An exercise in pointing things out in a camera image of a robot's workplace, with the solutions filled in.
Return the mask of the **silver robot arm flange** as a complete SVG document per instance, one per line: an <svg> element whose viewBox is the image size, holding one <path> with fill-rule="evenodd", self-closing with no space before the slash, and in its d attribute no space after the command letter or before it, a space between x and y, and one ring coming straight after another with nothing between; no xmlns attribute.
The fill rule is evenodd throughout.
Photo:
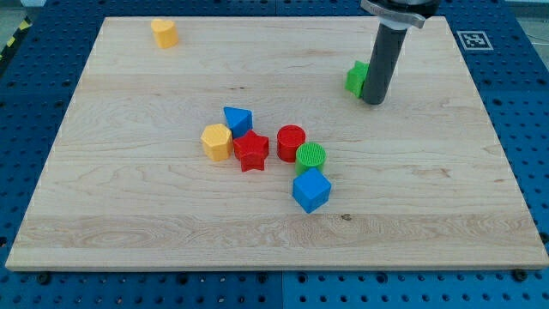
<svg viewBox="0 0 549 309"><path fill-rule="evenodd" d="M422 28L434 16L441 0L362 0L360 7L394 30Z"/></svg>

